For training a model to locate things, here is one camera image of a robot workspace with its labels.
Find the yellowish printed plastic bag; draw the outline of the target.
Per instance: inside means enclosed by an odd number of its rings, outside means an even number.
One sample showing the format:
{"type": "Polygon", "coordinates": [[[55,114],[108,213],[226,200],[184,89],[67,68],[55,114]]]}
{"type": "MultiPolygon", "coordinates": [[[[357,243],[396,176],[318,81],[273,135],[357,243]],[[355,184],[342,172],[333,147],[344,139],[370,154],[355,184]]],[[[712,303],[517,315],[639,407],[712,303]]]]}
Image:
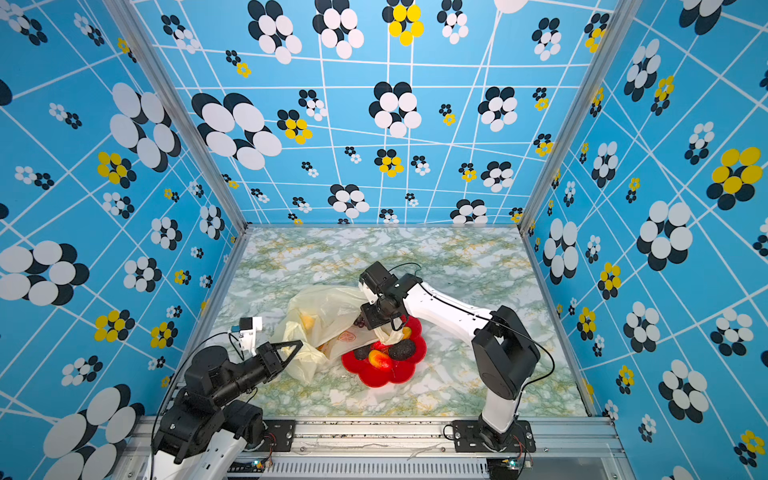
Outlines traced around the yellowish printed plastic bag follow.
{"type": "Polygon", "coordinates": [[[342,355],[375,342],[374,331],[355,325],[366,302],[360,290],[341,286],[311,286],[294,296],[270,338],[302,342],[285,373],[307,385],[342,355]]]}

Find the dark avocado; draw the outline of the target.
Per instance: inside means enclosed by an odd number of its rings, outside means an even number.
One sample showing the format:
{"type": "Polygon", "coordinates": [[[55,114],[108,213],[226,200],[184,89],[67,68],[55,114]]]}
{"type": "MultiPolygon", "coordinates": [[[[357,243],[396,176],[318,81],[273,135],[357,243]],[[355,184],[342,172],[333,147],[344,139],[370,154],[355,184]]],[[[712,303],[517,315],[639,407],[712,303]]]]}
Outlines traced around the dark avocado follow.
{"type": "Polygon", "coordinates": [[[361,346],[353,351],[353,356],[358,361],[367,361],[372,349],[372,344],[361,346]]]}
{"type": "Polygon", "coordinates": [[[406,361],[413,357],[417,351],[416,344],[410,339],[403,339],[390,346],[387,355],[395,361],[406,361]]]}

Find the red yellow mango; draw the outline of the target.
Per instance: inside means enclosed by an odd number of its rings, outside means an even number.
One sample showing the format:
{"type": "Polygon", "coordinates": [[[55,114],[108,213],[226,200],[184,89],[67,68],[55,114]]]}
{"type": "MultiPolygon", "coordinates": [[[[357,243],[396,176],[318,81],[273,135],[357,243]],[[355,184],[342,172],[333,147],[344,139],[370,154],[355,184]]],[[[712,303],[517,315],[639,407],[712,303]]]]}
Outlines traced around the red yellow mango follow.
{"type": "Polygon", "coordinates": [[[379,350],[371,350],[368,362],[373,368],[384,372],[390,372],[394,366],[392,358],[385,352],[379,350]]]}

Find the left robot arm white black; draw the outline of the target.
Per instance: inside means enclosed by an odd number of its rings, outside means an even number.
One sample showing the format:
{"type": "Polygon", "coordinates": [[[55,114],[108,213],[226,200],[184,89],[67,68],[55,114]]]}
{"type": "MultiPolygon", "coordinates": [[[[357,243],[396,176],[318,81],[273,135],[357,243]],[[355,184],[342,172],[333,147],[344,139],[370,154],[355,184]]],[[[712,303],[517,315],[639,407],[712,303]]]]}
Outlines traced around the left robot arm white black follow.
{"type": "Polygon", "coordinates": [[[184,382],[171,406],[153,423],[145,479],[228,479],[259,476],[276,453],[293,446],[297,422],[266,420],[263,410],[241,397],[276,379],[303,342],[257,346],[252,356],[233,362],[228,351],[208,346],[191,357],[184,382]]]}

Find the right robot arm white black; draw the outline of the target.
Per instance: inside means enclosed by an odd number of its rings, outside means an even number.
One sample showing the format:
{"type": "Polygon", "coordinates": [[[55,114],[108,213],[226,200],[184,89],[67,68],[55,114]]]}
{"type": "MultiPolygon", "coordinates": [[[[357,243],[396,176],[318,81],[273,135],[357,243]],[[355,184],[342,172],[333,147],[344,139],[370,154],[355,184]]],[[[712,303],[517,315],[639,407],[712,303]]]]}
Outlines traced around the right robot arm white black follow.
{"type": "Polygon", "coordinates": [[[525,388],[541,360],[541,347],[517,313],[506,306],[475,307],[443,294],[421,278],[364,273],[358,286],[366,302],[360,317],[369,330],[397,327],[410,318],[426,321],[471,346],[478,375],[487,388],[478,436],[491,451],[505,450],[525,388]]]}

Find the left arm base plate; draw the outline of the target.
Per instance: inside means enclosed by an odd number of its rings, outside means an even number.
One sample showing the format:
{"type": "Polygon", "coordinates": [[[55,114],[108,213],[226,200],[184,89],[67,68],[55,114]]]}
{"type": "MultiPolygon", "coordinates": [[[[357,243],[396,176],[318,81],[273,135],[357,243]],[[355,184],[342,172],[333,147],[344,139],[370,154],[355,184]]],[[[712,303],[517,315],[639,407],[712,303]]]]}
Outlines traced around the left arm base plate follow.
{"type": "Polygon", "coordinates": [[[267,419],[263,421],[263,438],[257,445],[260,453],[290,452],[295,437],[297,422],[289,419],[267,419]]]}

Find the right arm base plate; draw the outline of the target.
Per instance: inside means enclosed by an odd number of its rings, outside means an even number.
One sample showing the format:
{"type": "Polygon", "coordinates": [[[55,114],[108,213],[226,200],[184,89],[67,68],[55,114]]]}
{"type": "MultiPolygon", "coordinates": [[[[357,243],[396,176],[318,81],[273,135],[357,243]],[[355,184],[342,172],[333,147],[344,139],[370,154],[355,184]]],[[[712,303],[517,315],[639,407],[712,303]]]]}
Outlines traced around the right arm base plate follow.
{"type": "Polygon", "coordinates": [[[531,425],[517,420],[499,433],[482,419],[454,420],[450,423],[451,439],[457,453],[499,453],[514,456],[537,450],[531,425]]]}

